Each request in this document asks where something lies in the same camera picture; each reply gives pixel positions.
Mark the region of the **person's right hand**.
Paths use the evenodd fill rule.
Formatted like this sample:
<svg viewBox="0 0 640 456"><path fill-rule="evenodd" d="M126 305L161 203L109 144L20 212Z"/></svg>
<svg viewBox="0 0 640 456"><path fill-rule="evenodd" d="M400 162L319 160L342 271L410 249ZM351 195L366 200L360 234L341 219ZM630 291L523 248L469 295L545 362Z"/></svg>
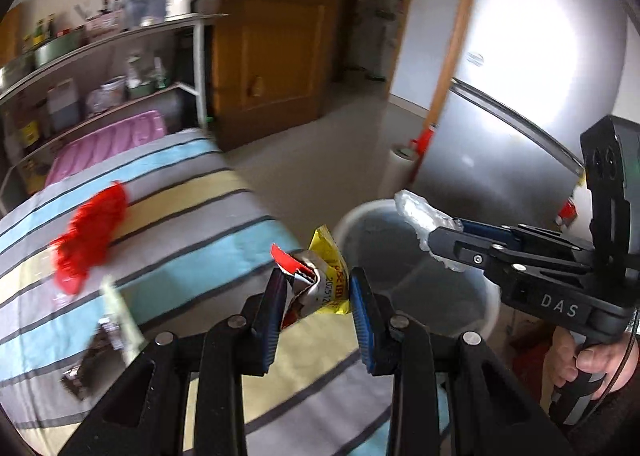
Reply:
<svg viewBox="0 0 640 456"><path fill-rule="evenodd" d="M544 373L542 374L542 396L550 398L555 388L562 388L564 384L573 382L578 372L587 374L605 373L605 380L600 388L593 393L592 398L600 398L623 361L627 344L632 338L630 332L625 332L620 341L613 344L598 344L591 348L583 348L577 352L576 343L568 330L558 326L555 328L552 345L544 357Z"/></svg>

